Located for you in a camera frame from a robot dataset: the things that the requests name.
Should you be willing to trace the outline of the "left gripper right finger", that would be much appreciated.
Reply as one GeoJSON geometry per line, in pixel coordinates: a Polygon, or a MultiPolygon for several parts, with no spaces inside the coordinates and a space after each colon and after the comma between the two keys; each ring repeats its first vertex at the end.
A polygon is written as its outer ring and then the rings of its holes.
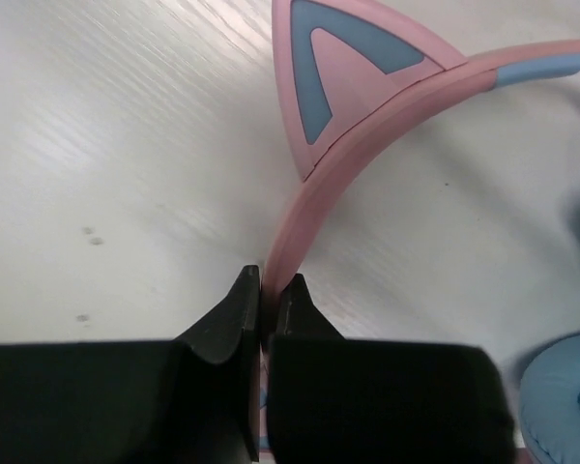
{"type": "Polygon", "coordinates": [[[511,463],[514,421],[478,347],[350,339],[296,275],[269,340],[278,463],[511,463]]]}

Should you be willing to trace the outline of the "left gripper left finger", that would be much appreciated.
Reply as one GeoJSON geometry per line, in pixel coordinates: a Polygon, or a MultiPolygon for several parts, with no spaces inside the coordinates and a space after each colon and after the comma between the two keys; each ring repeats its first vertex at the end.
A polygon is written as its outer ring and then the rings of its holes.
{"type": "Polygon", "coordinates": [[[172,339],[0,345],[0,463],[252,463],[259,271],[172,339]]]}

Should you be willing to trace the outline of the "pink blue cat-ear headphones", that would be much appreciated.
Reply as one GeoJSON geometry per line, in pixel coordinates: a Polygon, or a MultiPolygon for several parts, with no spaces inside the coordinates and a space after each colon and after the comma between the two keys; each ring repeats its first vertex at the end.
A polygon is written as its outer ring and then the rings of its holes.
{"type": "MultiPolygon", "coordinates": [[[[275,234],[261,283],[267,355],[281,296],[341,194],[389,145],[465,100],[521,82],[580,73],[580,40],[467,56],[376,1],[276,1],[275,80],[302,186],[275,234]]],[[[580,463],[580,334],[524,370],[511,463],[580,463]]]]}

